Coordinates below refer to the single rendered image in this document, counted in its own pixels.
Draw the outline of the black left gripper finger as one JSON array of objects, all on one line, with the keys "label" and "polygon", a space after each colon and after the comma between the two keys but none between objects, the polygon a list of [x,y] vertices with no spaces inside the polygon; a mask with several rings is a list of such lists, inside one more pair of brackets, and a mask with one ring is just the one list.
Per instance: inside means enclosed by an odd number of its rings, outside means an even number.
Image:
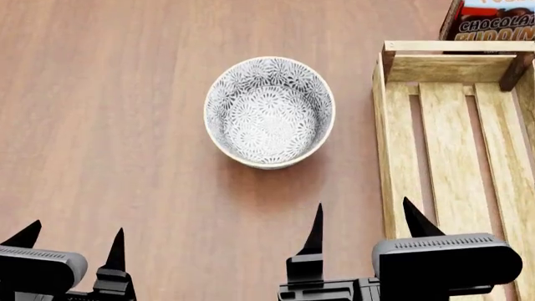
[{"label": "black left gripper finger", "polygon": [[105,264],[97,270],[93,290],[95,293],[128,293],[130,291],[130,275],[126,272],[125,266],[123,228],[115,235]]},{"label": "black left gripper finger", "polygon": [[8,240],[0,242],[0,245],[7,247],[25,247],[33,248],[34,244],[38,240],[39,233],[41,231],[42,224],[40,220],[32,222],[26,226],[23,230],[20,230],[15,235],[11,236]]}]

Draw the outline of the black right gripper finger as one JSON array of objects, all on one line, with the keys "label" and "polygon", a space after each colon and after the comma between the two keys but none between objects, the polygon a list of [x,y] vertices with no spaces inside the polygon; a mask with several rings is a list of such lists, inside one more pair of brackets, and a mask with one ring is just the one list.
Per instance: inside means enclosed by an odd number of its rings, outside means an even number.
[{"label": "black right gripper finger", "polygon": [[323,224],[323,207],[319,203],[312,229],[302,250],[286,260],[288,284],[323,280]]},{"label": "black right gripper finger", "polygon": [[408,197],[404,197],[403,208],[405,220],[412,237],[438,237],[445,235],[445,233],[420,212]]}]

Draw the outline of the white floral patterned bowl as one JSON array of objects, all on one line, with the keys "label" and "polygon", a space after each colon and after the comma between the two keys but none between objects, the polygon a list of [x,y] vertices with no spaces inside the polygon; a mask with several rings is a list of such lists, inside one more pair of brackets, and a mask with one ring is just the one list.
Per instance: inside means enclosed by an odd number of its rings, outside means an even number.
[{"label": "white floral patterned bowl", "polygon": [[206,93],[203,120],[224,155],[259,170],[310,157],[334,127],[334,95],[311,67],[284,57],[246,59]]}]

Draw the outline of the wooden slatted crate tray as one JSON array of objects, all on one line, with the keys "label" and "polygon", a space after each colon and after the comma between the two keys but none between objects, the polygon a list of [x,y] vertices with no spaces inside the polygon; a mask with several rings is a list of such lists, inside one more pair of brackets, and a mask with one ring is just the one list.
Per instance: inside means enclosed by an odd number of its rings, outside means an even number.
[{"label": "wooden slatted crate tray", "polygon": [[491,230],[466,102],[473,96],[502,229],[524,262],[517,301],[535,301],[534,59],[535,42],[387,41],[373,73],[385,235],[409,235],[403,197],[422,207],[411,96],[420,100],[439,227]]}]

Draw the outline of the chocolate pudding box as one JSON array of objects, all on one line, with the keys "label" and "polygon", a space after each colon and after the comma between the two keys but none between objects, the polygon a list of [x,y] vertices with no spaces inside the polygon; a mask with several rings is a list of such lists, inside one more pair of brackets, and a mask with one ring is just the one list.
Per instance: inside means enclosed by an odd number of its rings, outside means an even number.
[{"label": "chocolate pudding box", "polygon": [[535,41],[535,0],[451,0],[445,41]]}]

